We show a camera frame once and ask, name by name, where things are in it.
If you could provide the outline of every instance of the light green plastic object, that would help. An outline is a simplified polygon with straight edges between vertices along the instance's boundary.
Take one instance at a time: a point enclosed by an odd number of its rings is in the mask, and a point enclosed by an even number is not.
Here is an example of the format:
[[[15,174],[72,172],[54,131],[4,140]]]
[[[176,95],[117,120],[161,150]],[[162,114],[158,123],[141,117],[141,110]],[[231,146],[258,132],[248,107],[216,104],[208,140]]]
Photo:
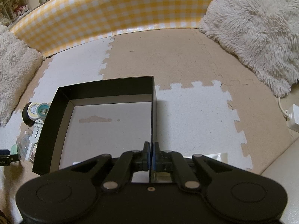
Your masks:
[[[18,154],[18,148],[16,144],[11,147],[10,154]]]
[[[41,120],[45,120],[47,113],[49,111],[50,105],[46,104],[46,103],[42,103],[37,107],[36,113],[38,118],[40,118]]]

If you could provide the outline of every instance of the power cord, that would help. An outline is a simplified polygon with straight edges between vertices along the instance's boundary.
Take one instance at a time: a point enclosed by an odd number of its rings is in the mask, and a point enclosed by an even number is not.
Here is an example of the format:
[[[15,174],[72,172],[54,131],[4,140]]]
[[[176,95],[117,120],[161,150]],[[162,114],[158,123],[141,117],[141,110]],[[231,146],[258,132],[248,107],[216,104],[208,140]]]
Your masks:
[[[287,120],[290,120],[292,116],[290,114],[288,114],[287,111],[282,108],[281,102],[280,102],[280,97],[277,98],[277,101],[278,101],[278,106],[279,106],[281,112],[283,113],[283,115],[287,118]]]

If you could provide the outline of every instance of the display case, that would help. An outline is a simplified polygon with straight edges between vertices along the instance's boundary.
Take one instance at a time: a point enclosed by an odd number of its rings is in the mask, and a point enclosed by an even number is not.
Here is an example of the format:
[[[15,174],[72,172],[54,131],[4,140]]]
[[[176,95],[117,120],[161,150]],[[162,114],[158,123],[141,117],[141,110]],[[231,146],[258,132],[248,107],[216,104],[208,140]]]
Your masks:
[[[7,27],[12,24],[3,3],[0,3],[0,24]]]
[[[13,22],[31,10],[27,0],[7,0],[4,7]]]

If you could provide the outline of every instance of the gingham cloth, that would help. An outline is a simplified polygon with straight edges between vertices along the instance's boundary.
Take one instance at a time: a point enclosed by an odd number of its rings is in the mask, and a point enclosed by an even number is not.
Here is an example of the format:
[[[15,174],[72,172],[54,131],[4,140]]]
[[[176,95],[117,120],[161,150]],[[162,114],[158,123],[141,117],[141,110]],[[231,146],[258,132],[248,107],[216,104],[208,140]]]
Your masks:
[[[212,0],[51,0],[10,31],[50,56],[112,35],[196,28]]]

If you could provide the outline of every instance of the floor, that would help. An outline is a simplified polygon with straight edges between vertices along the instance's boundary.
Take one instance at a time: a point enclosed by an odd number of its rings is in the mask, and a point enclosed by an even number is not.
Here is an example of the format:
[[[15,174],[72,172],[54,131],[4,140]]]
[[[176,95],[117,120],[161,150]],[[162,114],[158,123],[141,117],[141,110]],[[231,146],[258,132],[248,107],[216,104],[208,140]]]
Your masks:
[[[0,128],[0,145],[10,149],[26,129],[21,119],[26,103],[50,103],[60,86],[143,75],[154,76],[157,97],[167,105],[169,113],[163,111],[165,117],[158,119],[158,126],[167,125],[158,136],[168,141],[165,148],[186,155],[193,152],[191,145],[196,153],[228,152],[229,163],[260,174],[299,137],[287,128],[270,89],[235,56],[197,29],[165,29],[92,41],[46,59],[7,126]],[[179,98],[180,103],[167,104]],[[284,108],[291,104],[299,105],[296,85],[282,99]],[[166,115],[169,121],[161,122]],[[0,169],[0,209],[15,222],[20,216],[14,195],[37,176],[31,168],[24,161]]]

